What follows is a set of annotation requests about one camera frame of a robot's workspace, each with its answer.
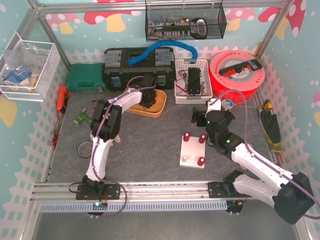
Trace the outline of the white peg base plate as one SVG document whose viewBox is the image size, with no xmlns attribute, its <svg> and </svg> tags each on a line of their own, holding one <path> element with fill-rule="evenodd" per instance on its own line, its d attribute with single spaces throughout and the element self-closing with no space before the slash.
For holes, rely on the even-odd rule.
<svg viewBox="0 0 320 240">
<path fill-rule="evenodd" d="M 206 144 L 205 142 L 203 144 L 199 143 L 199 136 L 190 136 L 188 142 L 184 142 L 182 136 L 179 165 L 182 167 L 204 169 L 206 163 L 205 150 Z M 205 158 L 203 166 L 198 166 L 197 164 L 200 157 Z"/>
</svg>

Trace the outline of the small red spring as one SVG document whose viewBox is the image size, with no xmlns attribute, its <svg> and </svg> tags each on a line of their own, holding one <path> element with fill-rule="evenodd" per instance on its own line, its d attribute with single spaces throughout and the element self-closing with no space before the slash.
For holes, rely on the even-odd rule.
<svg viewBox="0 0 320 240">
<path fill-rule="evenodd" d="M 205 158 L 204 157 L 200 157 L 197 161 L 197 165 L 199 167 L 202 167 L 205 164 Z"/>
</svg>

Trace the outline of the white work glove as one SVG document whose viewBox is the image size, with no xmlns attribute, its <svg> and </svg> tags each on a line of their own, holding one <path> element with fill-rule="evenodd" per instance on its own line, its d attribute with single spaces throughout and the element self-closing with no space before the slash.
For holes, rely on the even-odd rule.
<svg viewBox="0 0 320 240">
<path fill-rule="evenodd" d="M 116 143 L 120 143 L 121 142 L 121 138 L 120 138 L 119 135 L 117 135 L 112 141 L 116 142 Z"/>
</svg>

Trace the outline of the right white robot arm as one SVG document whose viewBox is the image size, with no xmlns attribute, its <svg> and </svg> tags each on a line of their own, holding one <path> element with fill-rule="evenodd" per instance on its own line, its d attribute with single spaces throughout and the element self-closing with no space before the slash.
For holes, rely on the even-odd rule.
<svg viewBox="0 0 320 240">
<path fill-rule="evenodd" d="M 221 99 L 212 98 L 207 109 L 192 110 L 192 123 L 206 130 L 206 141 L 210 147 L 229 160 L 242 165 L 259 179 L 253 179 L 235 170 L 223 180 L 227 194 L 238 193 L 254 197 L 271 206 L 277 215 L 288 224 L 296 224 L 302 217 L 319 220 L 319 216 L 307 212 L 320 202 L 315 198 L 309 178 L 302 172 L 293 174 L 275 165 L 248 145 L 247 139 L 229 131 L 234 120 L 229 110 L 222 108 Z"/>
</svg>

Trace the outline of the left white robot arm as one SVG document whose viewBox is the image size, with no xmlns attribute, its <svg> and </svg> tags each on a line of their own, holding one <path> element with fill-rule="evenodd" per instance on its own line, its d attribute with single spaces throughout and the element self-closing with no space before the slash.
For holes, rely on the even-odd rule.
<svg viewBox="0 0 320 240">
<path fill-rule="evenodd" d="M 82 179 L 82 184 L 95 187 L 106 177 L 106 163 L 110 147 L 120 132 L 122 114 L 138 104 L 150 108 L 155 103 L 157 93 L 155 77 L 145 74 L 141 81 L 137 77 L 129 80 L 126 91 L 109 100 L 100 99 L 91 118 L 90 130 L 93 136 L 90 164 Z"/>
</svg>

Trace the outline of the orange plastic tray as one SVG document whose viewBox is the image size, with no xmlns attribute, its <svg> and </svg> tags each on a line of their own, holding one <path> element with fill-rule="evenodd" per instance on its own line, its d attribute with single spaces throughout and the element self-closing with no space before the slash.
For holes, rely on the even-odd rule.
<svg viewBox="0 0 320 240">
<path fill-rule="evenodd" d="M 139 116 L 150 117 L 150 118 L 158 118 L 161 116 L 166 102 L 167 95 L 164 91 L 156 89 L 155 102 L 150 108 L 145 108 L 140 104 L 135 104 L 130 107 L 127 112 Z"/>
</svg>

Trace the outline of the white perforated basket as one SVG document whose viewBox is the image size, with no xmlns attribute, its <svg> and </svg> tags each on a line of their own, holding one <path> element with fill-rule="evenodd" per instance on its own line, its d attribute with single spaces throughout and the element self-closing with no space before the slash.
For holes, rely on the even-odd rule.
<svg viewBox="0 0 320 240">
<path fill-rule="evenodd" d="M 213 97 L 206 59 L 176 59 L 175 72 L 176 104 L 205 104 Z"/>
</svg>

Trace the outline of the black toolbox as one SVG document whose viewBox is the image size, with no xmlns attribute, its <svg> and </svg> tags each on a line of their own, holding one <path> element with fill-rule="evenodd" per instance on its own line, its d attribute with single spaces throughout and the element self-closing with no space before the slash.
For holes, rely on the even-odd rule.
<svg viewBox="0 0 320 240">
<path fill-rule="evenodd" d="M 159 47 L 139 62 L 129 61 L 145 52 L 145 47 L 109 48 L 104 51 L 102 80 L 110 91 L 122 91 L 130 79 L 151 75 L 156 79 L 156 88 L 171 90 L 176 80 L 174 50 Z"/>
</svg>

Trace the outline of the black module in basket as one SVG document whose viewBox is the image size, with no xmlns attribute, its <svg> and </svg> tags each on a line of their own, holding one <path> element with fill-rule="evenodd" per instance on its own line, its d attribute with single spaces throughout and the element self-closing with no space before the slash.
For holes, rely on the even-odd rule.
<svg viewBox="0 0 320 240">
<path fill-rule="evenodd" d="M 187 92 L 190 95 L 199 95 L 201 93 L 201 70 L 197 67 L 188 68 Z"/>
</svg>

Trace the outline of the red filament spool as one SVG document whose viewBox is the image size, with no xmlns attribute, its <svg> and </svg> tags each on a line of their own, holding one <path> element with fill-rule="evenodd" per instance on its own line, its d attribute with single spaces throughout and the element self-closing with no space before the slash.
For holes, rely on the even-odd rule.
<svg viewBox="0 0 320 240">
<path fill-rule="evenodd" d="M 214 55 L 208 67 L 213 95 L 219 97 L 226 91 L 233 89 L 240 91 L 247 101 L 250 100 L 265 80 L 264 67 L 256 71 L 246 69 L 228 77 L 219 75 L 219 70 L 252 59 L 260 62 L 252 54 L 240 50 L 225 50 Z"/>
</svg>

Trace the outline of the green small tool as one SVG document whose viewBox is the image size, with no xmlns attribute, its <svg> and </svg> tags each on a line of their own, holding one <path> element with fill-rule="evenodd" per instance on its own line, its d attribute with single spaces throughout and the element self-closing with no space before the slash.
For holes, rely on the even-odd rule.
<svg viewBox="0 0 320 240">
<path fill-rule="evenodd" d="M 80 111 L 80 114 L 78 117 L 76 117 L 73 122 L 76 124 L 76 125 L 80 125 L 82 124 L 84 121 L 88 122 L 88 123 L 91 123 L 92 119 L 86 114 L 86 111 L 87 109 L 86 108 L 83 108 L 81 111 Z"/>
</svg>

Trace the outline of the green plastic case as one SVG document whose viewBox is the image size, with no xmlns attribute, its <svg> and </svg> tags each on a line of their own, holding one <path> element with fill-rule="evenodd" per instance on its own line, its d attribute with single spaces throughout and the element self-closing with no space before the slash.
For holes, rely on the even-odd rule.
<svg viewBox="0 0 320 240">
<path fill-rule="evenodd" d="M 72 64 L 65 85 L 70 92 L 106 91 L 108 89 L 103 82 L 102 63 Z"/>
</svg>

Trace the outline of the black yellow work glove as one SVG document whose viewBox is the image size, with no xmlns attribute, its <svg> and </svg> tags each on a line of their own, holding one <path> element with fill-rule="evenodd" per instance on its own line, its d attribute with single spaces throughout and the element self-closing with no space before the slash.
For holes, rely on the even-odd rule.
<svg viewBox="0 0 320 240">
<path fill-rule="evenodd" d="M 271 110 L 260 112 L 260 122 L 266 134 L 268 146 L 272 152 L 282 153 L 281 133 L 277 115 Z"/>
</svg>

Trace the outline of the black terminal strip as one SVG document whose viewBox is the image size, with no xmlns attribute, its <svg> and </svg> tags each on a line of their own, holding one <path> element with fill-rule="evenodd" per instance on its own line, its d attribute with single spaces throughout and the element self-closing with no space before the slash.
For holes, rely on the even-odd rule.
<svg viewBox="0 0 320 240">
<path fill-rule="evenodd" d="M 246 69 L 257 71 L 262 69 L 262 67 L 263 67 L 262 64 L 257 59 L 251 59 L 245 62 L 238 63 L 236 65 L 222 68 L 219 70 L 218 73 L 220 76 L 228 77 L 235 74 L 239 74 L 245 71 Z"/>
</svg>

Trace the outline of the grey tape roll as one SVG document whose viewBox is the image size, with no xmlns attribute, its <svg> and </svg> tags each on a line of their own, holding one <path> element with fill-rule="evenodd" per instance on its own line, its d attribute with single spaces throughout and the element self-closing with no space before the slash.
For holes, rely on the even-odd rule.
<svg viewBox="0 0 320 240">
<path fill-rule="evenodd" d="M 77 147 L 77 154 L 84 159 L 90 158 L 92 155 L 93 142 L 92 141 L 84 141 L 80 143 Z"/>
</svg>

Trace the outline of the orange multimeter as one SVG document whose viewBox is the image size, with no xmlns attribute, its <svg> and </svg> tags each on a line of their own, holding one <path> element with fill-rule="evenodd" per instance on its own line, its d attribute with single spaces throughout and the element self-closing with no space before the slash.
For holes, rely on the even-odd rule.
<svg viewBox="0 0 320 240">
<path fill-rule="evenodd" d="M 59 86 L 56 100 L 56 110 L 59 114 L 65 114 L 70 95 L 71 93 L 66 85 Z"/>
</svg>

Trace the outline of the blue white glove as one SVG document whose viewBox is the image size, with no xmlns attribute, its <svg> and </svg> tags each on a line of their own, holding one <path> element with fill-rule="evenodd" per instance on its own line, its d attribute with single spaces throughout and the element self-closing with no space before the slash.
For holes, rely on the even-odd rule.
<svg viewBox="0 0 320 240">
<path fill-rule="evenodd" d="M 29 78 L 31 75 L 32 71 L 28 67 L 19 66 L 8 74 L 4 82 L 9 85 L 26 86 L 30 84 Z"/>
</svg>

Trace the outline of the yellow handled screwdriver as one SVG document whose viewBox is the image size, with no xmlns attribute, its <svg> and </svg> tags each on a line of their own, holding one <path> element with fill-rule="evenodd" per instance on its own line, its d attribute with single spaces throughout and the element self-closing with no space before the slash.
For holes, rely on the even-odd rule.
<svg viewBox="0 0 320 240">
<path fill-rule="evenodd" d="M 245 104 L 244 103 L 235 103 L 234 104 L 235 108 L 244 108 Z M 248 108 L 255 108 L 258 109 L 259 111 L 273 111 L 273 105 L 269 100 L 266 100 L 262 105 L 257 105 L 257 106 L 251 106 L 248 105 Z"/>
</svg>

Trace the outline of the clear acrylic wall box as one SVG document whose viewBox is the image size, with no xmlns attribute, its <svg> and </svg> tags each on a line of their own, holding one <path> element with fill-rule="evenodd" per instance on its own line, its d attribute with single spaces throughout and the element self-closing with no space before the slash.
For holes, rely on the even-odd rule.
<svg viewBox="0 0 320 240">
<path fill-rule="evenodd" d="M 11 42 L 2 54 L 0 93 L 8 100 L 43 102 L 61 59 L 56 45 L 23 40 L 17 32 Z"/>
</svg>

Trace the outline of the aluminium rail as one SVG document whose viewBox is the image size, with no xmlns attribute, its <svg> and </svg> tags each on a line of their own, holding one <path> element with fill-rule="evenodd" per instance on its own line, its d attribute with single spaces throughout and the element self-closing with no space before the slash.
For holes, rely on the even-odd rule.
<svg viewBox="0 0 320 240">
<path fill-rule="evenodd" d="M 168 181 L 168 182 L 124 182 L 129 202 L 187 201 L 187 200 L 245 200 L 251 196 L 240 193 L 227 193 L 223 183 L 208 181 Z M 113 201 L 123 202 L 124 191 L 116 186 L 106 186 L 97 195 L 81 184 L 37 183 L 30 197 L 31 201 Z"/>
</svg>

